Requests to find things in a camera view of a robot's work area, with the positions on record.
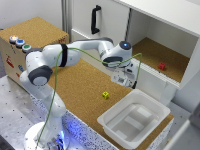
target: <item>black handle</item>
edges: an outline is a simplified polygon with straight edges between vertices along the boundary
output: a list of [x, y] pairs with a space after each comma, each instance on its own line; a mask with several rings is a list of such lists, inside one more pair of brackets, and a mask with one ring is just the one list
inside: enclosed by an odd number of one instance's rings
[[96, 8], [94, 8], [92, 10], [92, 24], [91, 24], [91, 31], [92, 31], [92, 34], [96, 34], [98, 33], [100, 30], [96, 28], [96, 12], [98, 10], [101, 10], [101, 7], [96, 5]]

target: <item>cork board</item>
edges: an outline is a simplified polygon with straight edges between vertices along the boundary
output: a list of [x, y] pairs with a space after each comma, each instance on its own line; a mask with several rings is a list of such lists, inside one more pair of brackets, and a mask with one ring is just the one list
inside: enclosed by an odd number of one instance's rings
[[35, 17], [0, 31], [0, 37], [9, 43], [9, 38], [17, 35], [34, 48], [41, 48], [68, 34], [40, 17]]
[[[133, 55], [137, 53], [143, 54], [143, 63], [178, 82], [181, 82], [190, 60], [190, 58], [183, 56], [149, 38], [144, 38], [133, 46]], [[158, 69], [161, 62], [166, 64], [164, 70]]]
[[[49, 81], [52, 87], [54, 77], [53, 74]], [[102, 97], [104, 91], [110, 94], [108, 100]], [[120, 150], [123, 148], [104, 133], [97, 118], [129, 92], [131, 89], [112, 82], [110, 76], [82, 59], [75, 66], [58, 69], [57, 93], [66, 108]], [[173, 116], [169, 115], [136, 150], [145, 150], [172, 119]]]

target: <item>green wire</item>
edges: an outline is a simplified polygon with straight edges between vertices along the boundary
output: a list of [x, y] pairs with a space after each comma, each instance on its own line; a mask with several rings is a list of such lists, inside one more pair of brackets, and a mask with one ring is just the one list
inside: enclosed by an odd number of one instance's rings
[[56, 60], [55, 88], [54, 88], [54, 93], [53, 93], [53, 97], [52, 97], [52, 100], [51, 100], [51, 105], [50, 105], [50, 108], [49, 108], [49, 113], [48, 113], [48, 116], [47, 116], [47, 120], [45, 121], [45, 124], [44, 124], [44, 126], [43, 126], [43, 128], [42, 128], [42, 132], [40, 133], [40, 136], [39, 136], [39, 138], [38, 138], [37, 146], [36, 146], [36, 148], [35, 148], [36, 150], [37, 150], [37, 147], [38, 147], [38, 143], [39, 143], [39, 141], [40, 141], [40, 138], [41, 138], [41, 136], [42, 136], [42, 133], [43, 133], [43, 131], [44, 131], [44, 128], [45, 128], [45, 126], [46, 126], [46, 124], [47, 124], [47, 121], [49, 120], [51, 108], [52, 108], [52, 105], [53, 105], [53, 101], [54, 101], [54, 97], [55, 97], [55, 93], [56, 93], [56, 88], [57, 88], [57, 66], [58, 66], [58, 59], [59, 59], [61, 53], [62, 53], [62, 51], [58, 54], [58, 57], [57, 57], [57, 60]]
[[68, 48], [68, 49], [75, 49], [75, 50], [81, 51], [81, 52], [87, 54], [88, 56], [94, 58], [95, 60], [97, 60], [97, 61], [99, 61], [99, 62], [101, 62], [101, 63], [103, 63], [103, 64], [109, 64], [109, 65], [116, 65], [116, 64], [125, 63], [125, 62], [131, 60], [132, 58], [135, 58], [135, 57], [137, 57], [137, 56], [140, 56], [140, 63], [139, 63], [139, 67], [138, 67], [137, 77], [136, 77], [136, 81], [138, 81], [139, 72], [140, 72], [140, 65], [141, 65], [141, 62], [142, 62], [142, 53], [138, 53], [138, 54], [132, 56], [131, 58], [129, 58], [129, 59], [127, 59], [127, 60], [124, 60], [124, 61], [122, 61], [122, 62], [118, 62], [118, 63], [107, 63], [107, 62], [103, 62], [103, 61], [101, 61], [101, 60], [95, 58], [94, 56], [90, 55], [89, 53], [87, 53], [86, 51], [84, 51], [84, 50], [82, 50], [82, 49], [73, 48], [73, 47], [72, 47], [72, 48]]
[[[97, 60], [97, 61], [99, 61], [99, 62], [101, 62], [101, 63], [103, 63], [103, 64], [110, 64], [110, 65], [121, 64], [121, 63], [124, 63], [124, 62], [127, 62], [127, 61], [131, 60], [131, 59], [134, 58], [134, 57], [140, 56], [140, 63], [139, 63], [139, 67], [138, 67], [137, 77], [136, 77], [136, 81], [138, 80], [139, 72], [140, 72], [140, 65], [141, 65], [141, 62], [142, 62], [142, 53], [138, 53], [138, 54], [132, 56], [131, 58], [129, 58], [129, 59], [127, 59], [127, 60], [124, 60], [124, 61], [122, 61], [122, 62], [118, 62], [118, 63], [107, 63], [107, 62], [104, 62], [104, 61], [101, 61], [101, 60], [95, 58], [94, 56], [90, 55], [89, 53], [85, 52], [85, 51], [82, 50], [82, 49], [78, 49], [78, 48], [68, 48], [68, 49], [75, 49], [75, 50], [81, 51], [81, 52], [83, 52], [83, 53], [89, 55], [90, 57], [94, 58], [95, 60]], [[43, 131], [44, 131], [44, 128], [45, 128], [45, 126], [46, 126], [46, 124], [47, 124], [47, 122], [48, 122], [48, 120], [49, 120], [51, 108], [52, 108], [52, 105], [53, 105], [53, 101], [54, 101], [54, 97], [55, 97], [55, 93], [56, 93], [56, 88], [57, 88], [57, 66], [58, 66], [58, 59], [59, 59], [61, 53], [62, 53], [62, 51], [58, 54], [57, 60], [56, 60], [55, 88], [54, 88], [54, 93], [53, 93], [53, 97], [52, 97], [52, 100], [51, 100], [51, 105], [50, 105], [50, 108], [49, 108], [49, 113], [48, 113], [48, 115], [47, 115], [47, 119], [46, 119], [45, 124], [44, 124], [44, 126], [43, 126], [43, 128], [42, 128], [42, 131], [41, 131], [41, 133], [40, 133], [40, 136], [39, 136], [39, 138], [38, 138], [37, 145], [36, 145], [36, 150], [37, 150], [37, 147], [38, 147], [38, 143], [39, 143], [39, 141], [40, 141], [40, 138], [41, 138], [41, 136], [42, 136], [42, 133], [43, 133]]]

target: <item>yellow toy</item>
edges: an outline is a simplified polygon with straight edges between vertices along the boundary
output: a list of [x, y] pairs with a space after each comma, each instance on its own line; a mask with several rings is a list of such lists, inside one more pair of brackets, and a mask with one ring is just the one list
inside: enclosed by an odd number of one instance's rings
[[103, 98], [108, 99], [109, 93], [105, 91], [105, 92], [103, 92], [102, 96], [103, 96]]

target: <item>cardboard box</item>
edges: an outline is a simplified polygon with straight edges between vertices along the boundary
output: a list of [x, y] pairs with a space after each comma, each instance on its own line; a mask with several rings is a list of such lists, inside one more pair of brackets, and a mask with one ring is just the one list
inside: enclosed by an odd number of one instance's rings
[[9, 38], [17, 35], [32, 48], [43, 48], [46, 45], [69, 43], [69, 35], [40, 17], [32, 18], [5, 30], [0, 31], [0, 51], [7, 75], [21, 85], [19, 76], [26, 70], [25, 54]]

